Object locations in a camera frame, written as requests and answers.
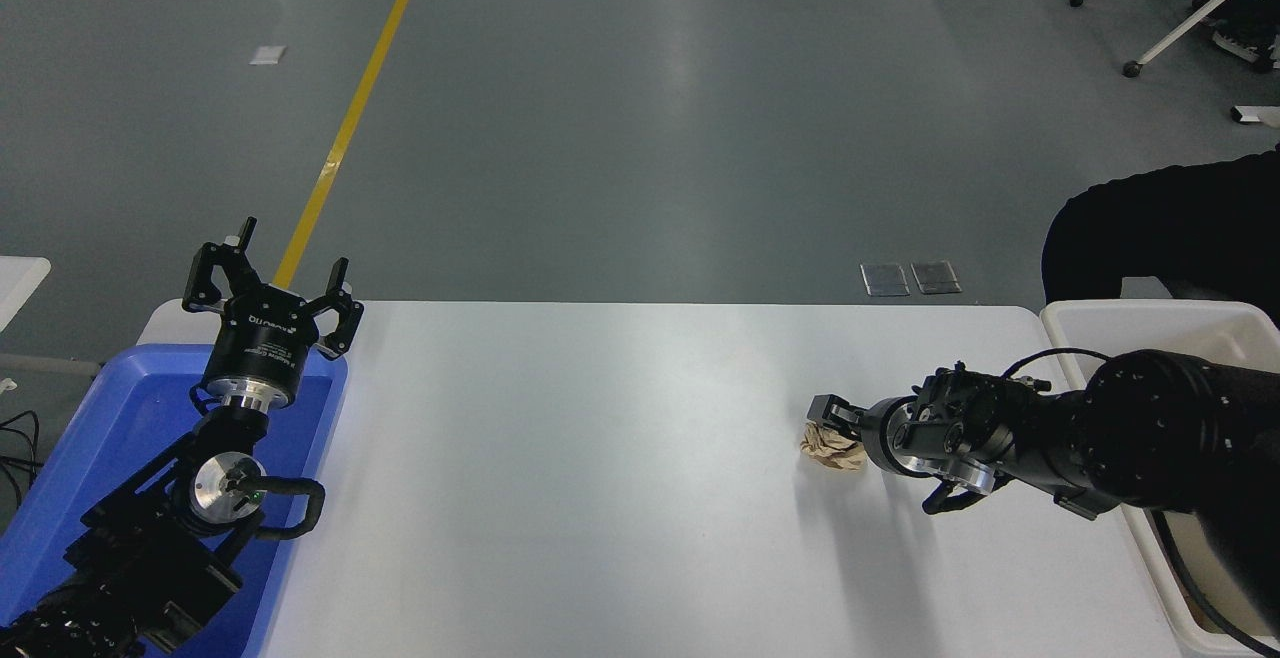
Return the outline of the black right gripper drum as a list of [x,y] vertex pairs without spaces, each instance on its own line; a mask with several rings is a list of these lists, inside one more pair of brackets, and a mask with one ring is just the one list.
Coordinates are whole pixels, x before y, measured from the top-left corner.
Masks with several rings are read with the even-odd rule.
[[892,417],[905,405],[905,397],[878,399],[861,413],[861,444],[870,462],[888,474],[906,474],[890,445]]

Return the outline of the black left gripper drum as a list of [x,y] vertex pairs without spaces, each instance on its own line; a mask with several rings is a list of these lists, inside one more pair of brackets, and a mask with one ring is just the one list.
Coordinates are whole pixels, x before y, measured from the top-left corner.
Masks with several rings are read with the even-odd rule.
[[215,396],[224,385],[251,380],[278,396],[296,396],[308,351],[319,338],[306,303],[275,285],[234,294],[221,315],[204,390]]

